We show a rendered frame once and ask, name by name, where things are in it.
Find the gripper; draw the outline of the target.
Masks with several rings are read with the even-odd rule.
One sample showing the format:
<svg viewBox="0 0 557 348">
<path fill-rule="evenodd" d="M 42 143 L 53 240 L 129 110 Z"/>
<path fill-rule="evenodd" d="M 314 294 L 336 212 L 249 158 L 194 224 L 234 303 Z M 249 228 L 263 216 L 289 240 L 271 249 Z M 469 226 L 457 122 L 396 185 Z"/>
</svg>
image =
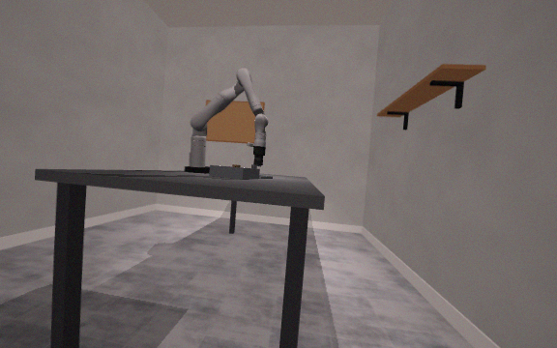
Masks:
<svg viewBox="0 0 557 348">
<path fill-rule="evenodd" d="M 265 156 L 266 139 L 255 138 L 254 143 L 249 143 L 247 146 L 253 147 L 254 163 L 251 168 L 257 169 L 257 166 L 263 165 L 263 156 Z"/>
</svg>

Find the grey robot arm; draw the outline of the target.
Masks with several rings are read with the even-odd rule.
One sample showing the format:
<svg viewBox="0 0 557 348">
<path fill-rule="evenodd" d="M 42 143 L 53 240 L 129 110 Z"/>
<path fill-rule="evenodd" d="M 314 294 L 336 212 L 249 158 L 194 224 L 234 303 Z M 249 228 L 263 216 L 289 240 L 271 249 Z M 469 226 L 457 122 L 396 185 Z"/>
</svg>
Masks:
<svg viewBox="0 0 557 348">
<path fill-rule="evenodd" d="M 251 111 L 255 115 L 255 138 L 266 139 L 265 127 L 268 126 L 268 118 L 254 91 L 249 71 L 247 69 L 239 69 L 237 71 L 237 80 L 234 86 L 219 92 L 200 112 L 191 118 L 190 167 L 205 167 L 208 121 L 213 116 L 222 112 L 244 91 Z"/>
</svg>

